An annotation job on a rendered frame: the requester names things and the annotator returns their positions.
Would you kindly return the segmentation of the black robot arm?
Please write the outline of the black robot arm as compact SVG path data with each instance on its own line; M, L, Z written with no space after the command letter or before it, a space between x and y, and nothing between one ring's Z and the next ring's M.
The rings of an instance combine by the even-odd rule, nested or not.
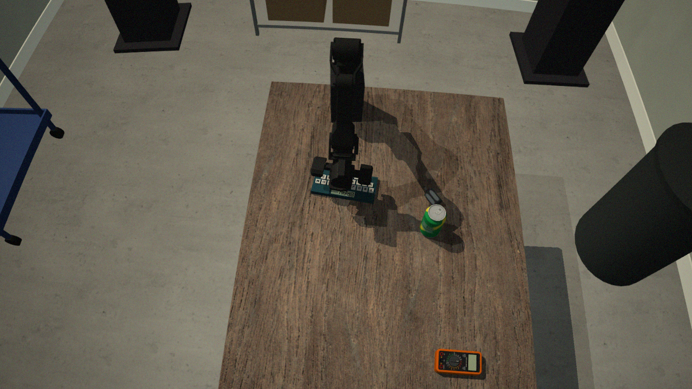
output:
M361 43L360 38L335 37L330 44L330 66L336 74L335 88L338 91L336 121L329 134L328 159L334 160L330 170L329 188L341 192L351 190L351 162L356 161L358 154L359 138L351 121L351 108L352 90L355 89L357 74L363 65L363 49L364 43ZM337 64L338 71L331 57L334 65Z

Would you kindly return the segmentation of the green soda can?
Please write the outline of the green soda can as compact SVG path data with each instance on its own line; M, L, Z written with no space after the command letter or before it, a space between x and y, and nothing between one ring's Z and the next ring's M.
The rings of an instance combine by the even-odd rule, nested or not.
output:
M420 223L420 231L426 237L436 237L446 219L447 212L442 206L438 204L429 206Z

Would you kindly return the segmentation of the teal keyboard panel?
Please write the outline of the teal keyboard panel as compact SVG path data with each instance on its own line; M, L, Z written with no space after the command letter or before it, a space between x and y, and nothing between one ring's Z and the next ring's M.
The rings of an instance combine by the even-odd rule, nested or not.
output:
M353 177L351 190L341 192L329 188L329 173L328 170L324 170L322 177L314 178L311 193L374 204L378 177L371 177L370 185L359 184L358 178Z

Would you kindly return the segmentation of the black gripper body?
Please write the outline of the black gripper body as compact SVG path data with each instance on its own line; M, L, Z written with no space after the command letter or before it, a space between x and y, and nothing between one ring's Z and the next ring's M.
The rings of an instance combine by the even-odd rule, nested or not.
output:
M311 175L322 177L324 170L331 170L332 163L326 163L327 158L315 157L311 166ZM355 165L352 165L351 178L358 178L358 183L362 185L370 185L373 166L361 164L360 170L355 170Z

